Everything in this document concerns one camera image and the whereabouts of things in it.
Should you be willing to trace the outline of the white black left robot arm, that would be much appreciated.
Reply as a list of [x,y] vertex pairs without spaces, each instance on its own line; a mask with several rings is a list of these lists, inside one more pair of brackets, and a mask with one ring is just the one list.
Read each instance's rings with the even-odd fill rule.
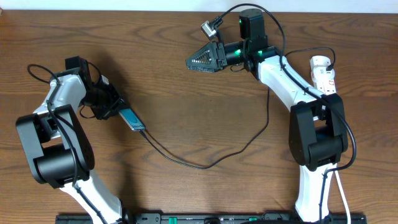
[[79,56],[66,59],[64,71],[50,74],[43,103],[18,118],[16,129],[38,183],[73,197],[93,223],[129,223],[122,201],[94,170],[93,149],[76,116],[79,107],[87,106],[96,119],[105,119],[116,102],[116,91],[105,77],[92,81],[90,66]]

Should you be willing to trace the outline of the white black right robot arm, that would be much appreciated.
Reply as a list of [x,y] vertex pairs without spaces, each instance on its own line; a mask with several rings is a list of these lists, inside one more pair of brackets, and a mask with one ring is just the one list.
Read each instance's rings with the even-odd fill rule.
[[268,43],[263,10],[239,13],[241,41],[226,44],[219,26],[221,16],[201,25],[209,42],[186,60],[190,70],[215,73],[243,64],[256,80],[268,86],[290,112],[289,148],[300,166],[300,185],[295,211],[303,222],[322,223],[330,212],[327,205],[330,177],[348,138],[342,122],[342,99],[307,83],[288,63],[282,51]]

